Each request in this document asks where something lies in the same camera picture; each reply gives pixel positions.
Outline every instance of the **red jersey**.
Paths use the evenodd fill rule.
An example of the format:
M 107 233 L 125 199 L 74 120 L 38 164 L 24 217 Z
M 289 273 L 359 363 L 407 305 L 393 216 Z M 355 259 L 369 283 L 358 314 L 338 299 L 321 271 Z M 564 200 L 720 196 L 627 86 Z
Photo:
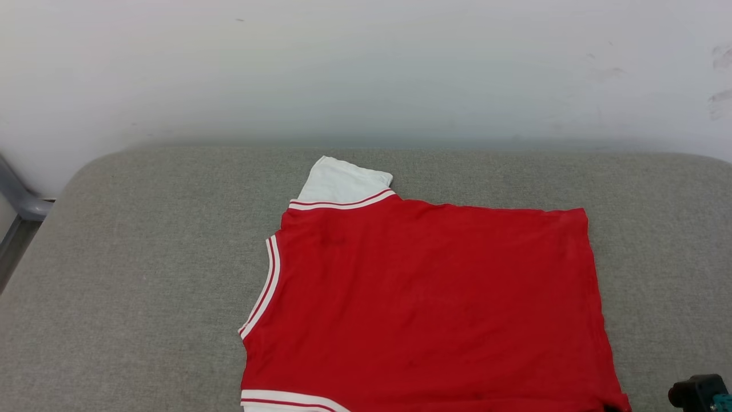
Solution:
M 584 210 L 431 205 L 390 181 L 323 158 L 290 203 L 239 329 L 245 411 L 630 410 Z

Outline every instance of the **black device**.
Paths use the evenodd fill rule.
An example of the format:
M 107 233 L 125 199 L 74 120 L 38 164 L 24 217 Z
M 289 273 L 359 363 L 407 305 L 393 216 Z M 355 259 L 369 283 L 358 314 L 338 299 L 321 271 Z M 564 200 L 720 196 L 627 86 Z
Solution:
M 668 391 L 671 405 L 684 412 L 732 412 L 732 395 L 719 375 L 694 375 Z

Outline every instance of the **white sleeve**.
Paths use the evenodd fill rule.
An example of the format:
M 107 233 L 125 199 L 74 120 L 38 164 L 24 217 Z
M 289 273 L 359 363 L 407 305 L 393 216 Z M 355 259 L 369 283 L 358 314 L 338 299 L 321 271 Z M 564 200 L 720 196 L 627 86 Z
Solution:
M 310 170 L 297 200 L 300 202 L 358 202 L 389 188 L 390 173 L 364 169 L 323 156 Z

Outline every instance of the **gray fabric surface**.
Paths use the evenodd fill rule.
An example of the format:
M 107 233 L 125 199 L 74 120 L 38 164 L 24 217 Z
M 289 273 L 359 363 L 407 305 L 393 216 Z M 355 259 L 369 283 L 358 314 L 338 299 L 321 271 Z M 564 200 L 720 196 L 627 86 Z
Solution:
M 616 369 L 636 411 L 732 383 L 732 166 L 687 155 L 170 148 L 66 187 L 0 295 L 0 411 L 237 411 L 236 334 L 264 239 L 323 154 L 402 197 L 584 207 Z

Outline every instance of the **white wall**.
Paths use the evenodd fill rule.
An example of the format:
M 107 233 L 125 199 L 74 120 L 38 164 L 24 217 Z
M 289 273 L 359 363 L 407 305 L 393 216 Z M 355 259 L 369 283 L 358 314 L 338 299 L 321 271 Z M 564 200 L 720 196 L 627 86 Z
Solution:
M 150 144 L 732 161 L 731 18 L 729 0 L 0 0 L 0 152 L 46 196 Z

